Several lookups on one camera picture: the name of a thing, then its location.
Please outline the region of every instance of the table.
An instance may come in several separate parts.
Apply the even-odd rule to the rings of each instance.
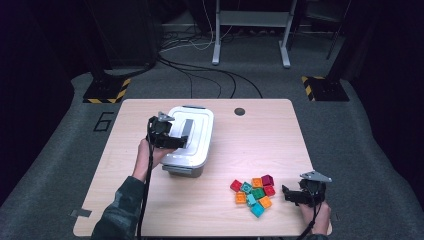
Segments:
[[[292,0],[289,12],[221,11],[220,0],[216,0],[216,35],[212,64],[219,64],[221,54],[221,25],[284,27],[283,40],[278,41],[278,44],[284,68],[290,68],[286,45],[296,4],[297,0]]]
[[[79,216],[76,236],[89,236],[115,191],[132,173],[147,121],[158,111],[182,105],[214,113],[209,157],[198,178],[152,172],[143,236],[295,236],[306,227],[300,210],[284,200],[281,185],[299,189],[299,174],[312,170],[292,103],[285,99],[131,99],[122,103]],[[245,114],[238,116],[236,108]],[[273,205],[256,218],[235,203],[234,179],[250,182],[269,174]]]

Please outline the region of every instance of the pink block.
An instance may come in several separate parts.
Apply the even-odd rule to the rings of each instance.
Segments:
[[[262,184],[264,186],[271,185],[274,186],[274,179],[270,175],[262,176]]]

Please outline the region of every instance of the gray floor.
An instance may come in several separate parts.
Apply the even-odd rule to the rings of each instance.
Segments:
[[[374,141],[367,115],[349,82],[342,80],[349,102],[310,102],[306,97],[301,76],[328,73],[336,55],[325,60],[330,41],[297,37],[289,52],[292,67],[284,69],[279,39],[234,39],[222,46],[221,64],[216,67],[211,65],[212,46],[205,50],[181,47],[161,55],[240,74],[253,82],[264,98],[293,102],[315,170],[333,178],[327,188],[333,209],[331,239],[422,239],[424,213],[410,186]],[[231,96],[234,84],[227,76],[195,74],[215,82],[193,78],[191,83],[185,74],[158,63],[132,79],[125,99]],[[82,103],[90,82],[89,74],[73,79],[71,108],[0,209],[0,239],[77,239],[72,233],[76,218],[69,214],[81,208],[110,133],[110,129],[93,129],[103,112],[114,112],[107,115],[113,121],[120,108],[120,104]],[[236,83],[234,98],[259,98],[247,81],[237,78]]]

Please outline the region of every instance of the human hand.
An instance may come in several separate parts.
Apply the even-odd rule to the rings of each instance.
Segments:
[[[175,149],[154,148],[153,151],[153,166],[155,168],[163,157],[168,153],[172,153]],[[138,145],[137,161],[135,162],[134,171],[132,176],[144,182],[147,176],[147,169],[149,167],[149,142],[142,139]]]
[[[299,204],[299,207],[303,215],[303,221],[308,225],[314,218],[314,208],[309,207],[306,204]],[[331,208],[328,205],[328,203],[324,201],[321,204],[318,204],[316,206],[316,209],[317,211],[318,209],[320,210],[315,219],[315,225],[312,228],[311,232],[312,234],[327,235],[328,227],[330,226]]]

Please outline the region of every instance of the yellow black hazard tape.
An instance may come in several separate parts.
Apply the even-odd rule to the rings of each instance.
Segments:
[[[131,82],[131,79],[126,79],[122,83],[122,87],[119,90],[119,92],[117,92],[116,96],[113,96],[111,98],[84,98],[83,102],[84,103],[119,103],[124,97],[130,82]]]
[[[315,96],[314,96],[314,92],[312,91],[312,87],[310,85],[310,81],[311,80],[324,80],[324,77],[306,77],[303,76],[302,77],[302,82],[303,82],[303,86],[305,87],[306,90],[306,95],[309,98],[309,101],[315,101]]]

